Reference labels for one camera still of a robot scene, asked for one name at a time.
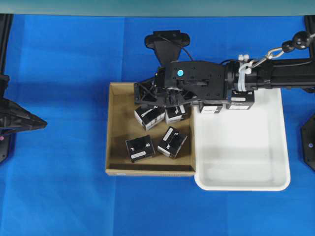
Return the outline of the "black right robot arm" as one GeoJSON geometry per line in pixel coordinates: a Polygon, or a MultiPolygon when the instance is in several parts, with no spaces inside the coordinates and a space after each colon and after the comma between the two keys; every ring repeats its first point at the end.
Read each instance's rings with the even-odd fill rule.
{"type": "Polygon", "coordinates": [[[232,91],[301,88],[315,90],[315,62],[306,59],[266,61],[239,80],[240,63],[174,61],[160,67],[155,75],[134,84],[134,102],[141,105],[227,104],[232,91]]]}

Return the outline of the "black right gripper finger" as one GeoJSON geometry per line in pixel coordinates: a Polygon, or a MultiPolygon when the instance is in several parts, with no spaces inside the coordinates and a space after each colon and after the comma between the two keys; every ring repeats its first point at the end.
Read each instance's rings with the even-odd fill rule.
{"type": "Polygon", "coordinates": [[[197,99],[197,95],[185,89],[157,89],[157,98],[161,98],[164,107],[177,107],[186,105],[197,99]]]}

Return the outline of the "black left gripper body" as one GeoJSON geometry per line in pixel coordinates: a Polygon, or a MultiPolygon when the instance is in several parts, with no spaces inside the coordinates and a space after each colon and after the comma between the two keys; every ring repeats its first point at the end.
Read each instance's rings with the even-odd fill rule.
{"type": "Polygon", "coordinates": [[[0,134],[32,131],[45,128],[47,122],[8,99],[0,99],[0,134]]]}

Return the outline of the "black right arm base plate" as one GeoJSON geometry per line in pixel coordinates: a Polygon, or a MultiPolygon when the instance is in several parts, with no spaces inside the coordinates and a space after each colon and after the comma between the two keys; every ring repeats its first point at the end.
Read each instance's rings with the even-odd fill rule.
{"type": "Polygon", "coordinates": [[[312,116],[301,128],[304,162],[315,170],[315,116],[312,116]]]}

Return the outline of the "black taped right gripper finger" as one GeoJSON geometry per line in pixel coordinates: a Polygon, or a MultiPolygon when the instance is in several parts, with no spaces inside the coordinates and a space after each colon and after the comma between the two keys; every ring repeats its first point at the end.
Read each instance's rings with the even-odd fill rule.
{"type": "Polygon", "coordinates": [[[166,106],[166,89],[158,86],[155,77],[133,84],[134,103],[148,106],[166,106]]]}

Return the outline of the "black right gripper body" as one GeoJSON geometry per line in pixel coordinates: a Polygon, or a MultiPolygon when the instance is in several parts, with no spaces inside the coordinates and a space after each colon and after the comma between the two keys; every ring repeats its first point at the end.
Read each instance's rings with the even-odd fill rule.
{"type": "Polygon", "coordinates": [[[222,64],[200,60],[170,62],[158,70],[155,82],[165,89],[194,92],[197,99],[191,105],[228,101],[226,69],[222,64]]]}

